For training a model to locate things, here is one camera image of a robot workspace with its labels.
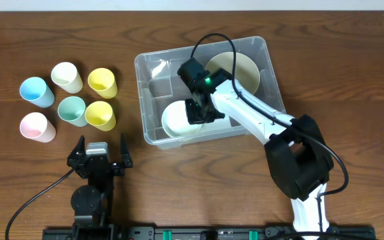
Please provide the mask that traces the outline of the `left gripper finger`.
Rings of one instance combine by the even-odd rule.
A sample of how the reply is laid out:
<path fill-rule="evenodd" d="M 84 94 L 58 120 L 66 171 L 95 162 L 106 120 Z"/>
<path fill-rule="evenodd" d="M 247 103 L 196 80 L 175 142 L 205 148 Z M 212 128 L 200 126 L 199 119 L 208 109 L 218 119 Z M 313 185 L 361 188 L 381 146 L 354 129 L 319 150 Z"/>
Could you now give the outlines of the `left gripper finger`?
<path fill-rule="evenodd" d="M 85 154 L 85 137 L 82 135 L 78 143 L 73 148 L 72 152 L 68 155 L 68 160 L 78 160 Z"/>
<path fill-rule="evenodd" d="M 122 159 L 122 161 L 124 163 L 132 163 L 132 158 L 131 158 L 131 155 L 130 155 L 129 150 L 127 148 L 127 143 L 126 143 L 126 140 L 125 140 L 123 133 L 121 134 L 120 147 L 121 147 L 121 159 Z"/>

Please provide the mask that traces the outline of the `white bowl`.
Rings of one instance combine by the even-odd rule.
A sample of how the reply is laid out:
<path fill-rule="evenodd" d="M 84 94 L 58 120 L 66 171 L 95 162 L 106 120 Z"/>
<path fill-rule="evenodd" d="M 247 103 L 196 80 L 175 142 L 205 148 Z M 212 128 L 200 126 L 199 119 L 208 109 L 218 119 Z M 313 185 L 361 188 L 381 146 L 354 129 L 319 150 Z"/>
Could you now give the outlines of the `white bowl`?
<path fill-rule="evenodd" d="M 189 124 L 185 101 L 176 101 L 168 105 L 161 116 L 161 124 L 170 137 L 195 134 L 202 128 L 202 124 Z"/>

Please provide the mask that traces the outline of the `yellow cup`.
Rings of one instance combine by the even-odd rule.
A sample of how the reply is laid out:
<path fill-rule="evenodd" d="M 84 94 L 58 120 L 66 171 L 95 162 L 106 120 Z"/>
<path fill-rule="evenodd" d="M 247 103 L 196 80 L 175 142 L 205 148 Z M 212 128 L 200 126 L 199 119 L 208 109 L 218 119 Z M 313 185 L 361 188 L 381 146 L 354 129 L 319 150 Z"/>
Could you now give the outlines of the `yellow cup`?
<path fill-rule="evenodd" d="M 106 68 L 94 69 L 90 72 L 87 82 L 98 95 L 105 99 L 114 98 L 117 94 L 117 85 L 113 72 Z"/>
<path fill-rule="evenodd" d="M 105 101 L 95 101 L 85 110 L 88 124 L 101 131 L 110 131 L 116 125 L 116 118 L 112 106 Z"/>

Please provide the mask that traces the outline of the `large beige bowl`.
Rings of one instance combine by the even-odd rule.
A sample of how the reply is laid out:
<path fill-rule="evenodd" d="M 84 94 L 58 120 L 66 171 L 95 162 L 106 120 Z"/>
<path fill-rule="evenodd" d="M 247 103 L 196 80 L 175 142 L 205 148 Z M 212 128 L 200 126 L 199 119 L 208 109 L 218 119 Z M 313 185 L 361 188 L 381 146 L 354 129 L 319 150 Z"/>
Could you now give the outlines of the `large beige bowl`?
<path fill-rule="evenodd" d="M 232 73 L 233 53 L 225 52 L 214 56 L 205 66 L 210 73 L 224 69 Z M 236 53 L 235 78 L 251 94 L 254 94 L 260 84 L 259 69 L 252 59 L 242 53 Z"/>

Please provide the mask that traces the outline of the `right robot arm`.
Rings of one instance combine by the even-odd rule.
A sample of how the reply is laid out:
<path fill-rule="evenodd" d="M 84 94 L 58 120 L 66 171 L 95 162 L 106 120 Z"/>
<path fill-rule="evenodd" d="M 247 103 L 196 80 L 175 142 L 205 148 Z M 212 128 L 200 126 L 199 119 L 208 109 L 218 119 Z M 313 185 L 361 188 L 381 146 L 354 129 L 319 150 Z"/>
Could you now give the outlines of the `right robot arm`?
<path fill-rule="evenodd" d="M 326 232 L 323 192 L 333 160 L 324 148 L 316 122 L 279 112 L 245 90 L 229 72 L 214 73 L 190 58 L 177 71 L 190 90 L 185 110 L 189 124 L 212 123 L 230 117 L 253 134 L 265 148 L 272 179 L 291 199 L 297 232 Z"/>

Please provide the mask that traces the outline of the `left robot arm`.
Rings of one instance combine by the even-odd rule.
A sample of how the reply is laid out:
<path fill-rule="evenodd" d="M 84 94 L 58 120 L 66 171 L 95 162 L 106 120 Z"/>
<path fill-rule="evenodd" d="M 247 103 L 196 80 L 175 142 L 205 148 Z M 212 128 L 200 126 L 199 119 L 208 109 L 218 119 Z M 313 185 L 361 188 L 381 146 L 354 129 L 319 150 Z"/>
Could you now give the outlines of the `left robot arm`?
<path fill-rule="evenodd" d="M 121 135 L 121 160 L 109 160 L 106 142 L 85 143 L 84 136 L 67 158 L 67 165 L 88 184 L 75 190 L 71 206 L 75 212 L 74 224 L 80 227 L 97 227 L 106 224 L 111 216 L 114 177 L 125 175 L 126 168 L 132 168 L 133 160 Z"/>

